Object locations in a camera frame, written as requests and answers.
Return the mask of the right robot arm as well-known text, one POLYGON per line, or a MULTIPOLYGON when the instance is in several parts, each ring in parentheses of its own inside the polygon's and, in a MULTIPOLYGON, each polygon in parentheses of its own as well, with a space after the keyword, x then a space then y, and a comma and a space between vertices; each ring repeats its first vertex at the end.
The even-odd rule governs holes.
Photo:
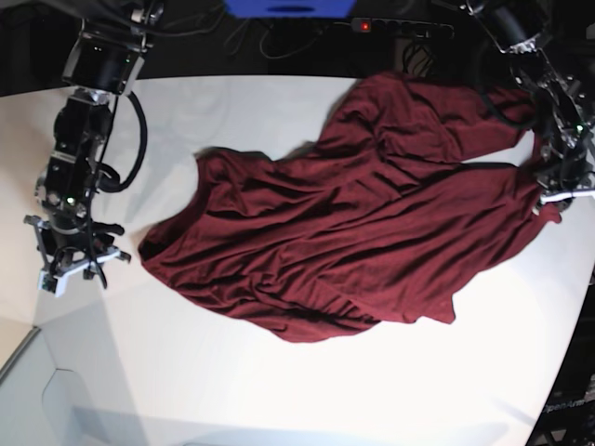
POLYGON ((74 90, 56 117, 55 144, 35 185, 44 213, 24 218, 43 260, 38 287, 54 296, 62 295, 77 273, 86 280, 103 279, 106 262, 131 258, 114 244, 124 228, 94 220, 92 203, 99 192, 127 189, 144 161, 148 126, 132 85, 152 47, 149 33, 164 12, 161 1, 62 1, 60 6, 82 18, 62 73, 74 90), (127 177, 103 160, 122 97, 139 120, 139 149, 127 177))

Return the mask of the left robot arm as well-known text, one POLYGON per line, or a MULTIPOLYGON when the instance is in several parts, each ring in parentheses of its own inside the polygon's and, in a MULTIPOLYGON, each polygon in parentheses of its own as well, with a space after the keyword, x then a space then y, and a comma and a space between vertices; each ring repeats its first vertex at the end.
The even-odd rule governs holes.
POLYGON ((435 7, 467 20, 480 37, 471 59, 472 84, 489 114, 515 130, 533 130, 543 143, 535 180, 541 187, 533 211, 563 212, 591 198, 594 173, 594 75, 555 33, 537 1, 436 1, 435 7), (497 53, 534 110, 514 118, 489 96, 483 62, 497 53))

